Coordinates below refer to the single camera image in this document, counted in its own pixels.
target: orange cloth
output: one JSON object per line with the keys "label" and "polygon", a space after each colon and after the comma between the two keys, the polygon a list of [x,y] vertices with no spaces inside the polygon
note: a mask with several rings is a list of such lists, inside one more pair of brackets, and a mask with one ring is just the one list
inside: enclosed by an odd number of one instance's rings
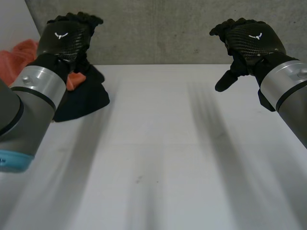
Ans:
{"label": "orange cloth", "polygon": [[[12,52],[0,51],[0,78],[6,85],[10,86],[24,67],[35,60],[37,46],[38,42],[28,39],[17,44]],[[71,73],[67,78],[67,90],[73,91],[85,79],[86,77],[81,73]]]}

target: gray wall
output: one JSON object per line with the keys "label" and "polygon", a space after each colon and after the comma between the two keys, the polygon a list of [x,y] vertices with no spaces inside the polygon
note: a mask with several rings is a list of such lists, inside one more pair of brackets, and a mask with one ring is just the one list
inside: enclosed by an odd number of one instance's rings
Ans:
{"label": "gray wall", "polygon": [[227,64],[209,31],[229,18],[270,24],[288,55],[307,61],[307,0],[26,0],[39,32],[47,20],[87,12],[105,20],[92,38],[93,64]]}

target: glove logo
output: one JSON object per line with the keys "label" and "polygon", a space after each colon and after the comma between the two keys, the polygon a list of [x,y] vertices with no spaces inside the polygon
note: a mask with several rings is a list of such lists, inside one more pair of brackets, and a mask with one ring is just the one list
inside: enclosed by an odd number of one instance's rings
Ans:
{"label": "glove logo", "polygon": [[252,35],[249,35],[249,37],[256,38],[256,39],[258,39],[258,40],[260,40],[261,36],[262,36],[262,33],[260,33],[260,35],[259,35],[259,36],[256,36],[256,37],[254,37],[254,36],[252,36]]}
{"label": "glove logo", "polygon": [[65,37],[68,33],[64,34],[64,35],[58,35],[57,32],[54,33],[59,39],[61,39],[62,37]]}

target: white table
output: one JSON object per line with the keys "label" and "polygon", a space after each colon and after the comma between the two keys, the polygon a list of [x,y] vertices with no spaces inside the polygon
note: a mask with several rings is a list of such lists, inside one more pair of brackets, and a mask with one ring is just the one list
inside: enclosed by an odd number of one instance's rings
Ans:
{"label": "white table", "polygon": [[228,65],[98,66],[111,104],[0,174],[1,230],[307,229],[307,150]]}

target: carbon fiber glove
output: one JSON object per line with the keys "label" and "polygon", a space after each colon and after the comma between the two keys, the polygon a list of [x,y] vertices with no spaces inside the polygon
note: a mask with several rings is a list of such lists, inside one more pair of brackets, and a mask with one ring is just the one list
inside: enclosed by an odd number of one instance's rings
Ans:
{"label": "carbon fiber glove", "polygon": [[48,21],[39,40],[37,56],[55,55],[68,64],[70,72],[85,73],[91,66],[86,51],[96,26],[102,23],[102,19],[82,12]]}
{"label": "carbon fiber glove", "polygon": [[[255,74],[257,64],[269,56],[276,55],[277,59],[287,57],[286,50],[277,34],[264,22],[245,20],[244,18],[235,22],[229,19],[213,28],[210,35],[219,36],[227,48],[228,55],[233,56],[234,59],[230,70],[222,76],[215,86],[215,90],[218,92],[228,89],[238,80],[239,76],[245,75],[255,76],[260,86],[265,75]],[[258,91],[258,95],[260,103],[264,107],[275,111],[261,91]]]}

